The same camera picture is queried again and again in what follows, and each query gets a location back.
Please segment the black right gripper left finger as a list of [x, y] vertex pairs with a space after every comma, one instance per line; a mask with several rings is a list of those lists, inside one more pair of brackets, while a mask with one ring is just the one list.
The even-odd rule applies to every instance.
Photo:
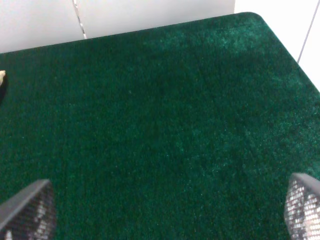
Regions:
[[34, 181], [0, 205], [2, 240], [52, 240], [56, 227], [55, 195], [48, 179]]

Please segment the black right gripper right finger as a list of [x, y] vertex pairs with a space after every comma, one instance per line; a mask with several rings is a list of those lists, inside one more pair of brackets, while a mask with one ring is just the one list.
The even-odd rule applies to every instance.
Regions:
[[305, 173], [290, 176], [284, 221], [292, 240], [320, 238], [320, 181]]

